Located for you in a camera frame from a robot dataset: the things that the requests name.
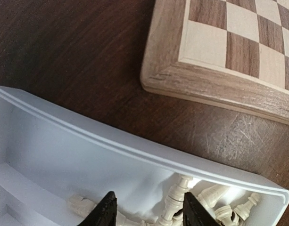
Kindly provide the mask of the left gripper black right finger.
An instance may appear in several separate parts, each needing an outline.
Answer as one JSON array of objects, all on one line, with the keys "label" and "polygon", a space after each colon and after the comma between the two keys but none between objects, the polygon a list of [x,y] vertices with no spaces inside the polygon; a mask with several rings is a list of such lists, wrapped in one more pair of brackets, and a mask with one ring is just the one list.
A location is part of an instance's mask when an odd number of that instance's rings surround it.
[{"label": "left gripper black right finger", "polygon": [[196,197],[191,192],[187,192],[184,194],[183,201],[183,225],[217,226],[217,222]]}]

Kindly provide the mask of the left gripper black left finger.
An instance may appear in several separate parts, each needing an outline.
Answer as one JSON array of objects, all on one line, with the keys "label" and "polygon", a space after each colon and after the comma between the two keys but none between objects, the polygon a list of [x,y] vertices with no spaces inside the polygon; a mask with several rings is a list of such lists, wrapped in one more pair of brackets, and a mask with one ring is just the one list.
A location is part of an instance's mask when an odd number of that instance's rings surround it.
[{"label": "left gripper black left finger", "polygon": [[116,226],[116,217],[117,198],[110,191],[78,226]]}]

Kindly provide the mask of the pile of light chess pieces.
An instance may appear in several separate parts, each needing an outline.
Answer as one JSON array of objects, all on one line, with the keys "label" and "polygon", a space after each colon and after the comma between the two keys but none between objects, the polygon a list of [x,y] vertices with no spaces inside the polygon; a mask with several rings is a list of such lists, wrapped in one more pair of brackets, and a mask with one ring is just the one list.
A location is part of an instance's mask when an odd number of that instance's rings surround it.
[{"label": "pile of light chess pieces", "polygon": [[[179,181],[172,185],[165,197],[165,209],[155,226],[181,226],[184,223],[184,194],[190,189],[189,183],[193,177],[180,175]],[[201,191],[195,199],[200,203],[199,207],[204,210],[211,210],[220,199],[228,193],[230,187],[216,184]],[[250,216],[253,206],[257,206],[261,200],[258,193],[252,193],[248,201],[237,205],[234,209],[230,205],[222,206],[214,211],[215,224],[217,226],[243,226]],[[84,198],[78,194],[73,194],[67,199],[68,208],[77,215],[86,218],[97,206],[92,200]]]}]

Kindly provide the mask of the wooden chess board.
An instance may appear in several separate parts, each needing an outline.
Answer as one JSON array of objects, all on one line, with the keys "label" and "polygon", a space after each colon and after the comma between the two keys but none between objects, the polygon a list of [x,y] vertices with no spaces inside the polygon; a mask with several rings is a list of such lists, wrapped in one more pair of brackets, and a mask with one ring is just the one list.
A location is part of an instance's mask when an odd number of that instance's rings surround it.
[{"label": "wooden chess board", "polygon": [[149,92],[289,125],[289,0],[158,0]]}]

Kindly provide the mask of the white plastic compartment tray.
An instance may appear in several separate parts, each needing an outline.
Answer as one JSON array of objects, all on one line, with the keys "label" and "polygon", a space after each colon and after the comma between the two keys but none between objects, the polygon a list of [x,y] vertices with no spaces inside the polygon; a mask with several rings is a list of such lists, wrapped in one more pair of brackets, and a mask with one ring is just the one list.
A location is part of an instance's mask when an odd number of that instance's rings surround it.
[{"label": "white plastic compartment tray", "polygon": [[275,226],[289,191],[232,168],[89,119],[20,89],[0,86],[0,226],[76,226],[83,217],[68,208],[73,194],[99,203],[110,191],[120,226],[154,226],[180,175],[193,177],[189,192],[230,187],[218,208],[233,209],[252,193],[245,226]]}]

